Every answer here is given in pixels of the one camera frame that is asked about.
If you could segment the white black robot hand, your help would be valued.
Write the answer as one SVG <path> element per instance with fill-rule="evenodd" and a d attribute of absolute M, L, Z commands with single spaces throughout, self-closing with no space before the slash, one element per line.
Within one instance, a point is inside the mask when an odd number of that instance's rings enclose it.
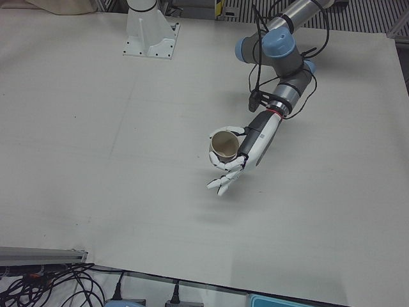
<path fill-rule="evenodd" d="M 219 132 L 229 132 L 234 136 L 243 136 L 244 139 L 235 153 L 235 158 L 229 162 L 220 160 L 216 151 L 209 151 L 210 162 L 226 173 L 207 184 L 208 189 L 217 189 L 217 194 L 222 196 L 240 175 L 254 169 L 262 160 L 268 147 L 282 122 L 280 113 L 273 109 L 260 112 L 246 127 L 225 126 L 213 131 L 209 138 L 213 140 Z"/>

